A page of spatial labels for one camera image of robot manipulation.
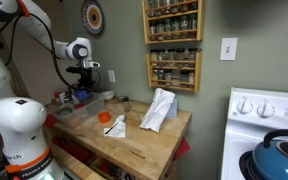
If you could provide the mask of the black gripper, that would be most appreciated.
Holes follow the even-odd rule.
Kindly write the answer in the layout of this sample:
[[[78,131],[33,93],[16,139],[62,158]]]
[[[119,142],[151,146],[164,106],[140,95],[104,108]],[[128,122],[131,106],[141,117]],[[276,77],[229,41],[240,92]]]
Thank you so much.
[[[87,88],[87,93],[92,92],[94,89],[92,85],[95,83],[95,81],[92,78],[91,68],[68,67],[66,71],[72,74],[78,74],[80,76],[77,84],[78,90],[85,90],[85,88]]]

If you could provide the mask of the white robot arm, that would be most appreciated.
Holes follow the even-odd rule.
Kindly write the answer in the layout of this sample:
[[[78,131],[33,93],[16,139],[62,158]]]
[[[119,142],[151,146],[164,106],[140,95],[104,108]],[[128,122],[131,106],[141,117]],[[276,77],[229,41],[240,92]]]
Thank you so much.
[[[71,42],[53,39],[47,14],[32,0],[0,0],[0,23],[19,25],[55,58],[77,60],[83,70],[98,64],[92,60],[91,42],[82,37]],[[53,159],[42,132],[47,112],[41,103],[18,97],[11,75],[0,58],[0,135],[5,169],[13,180],[64,180],[65,173]]]

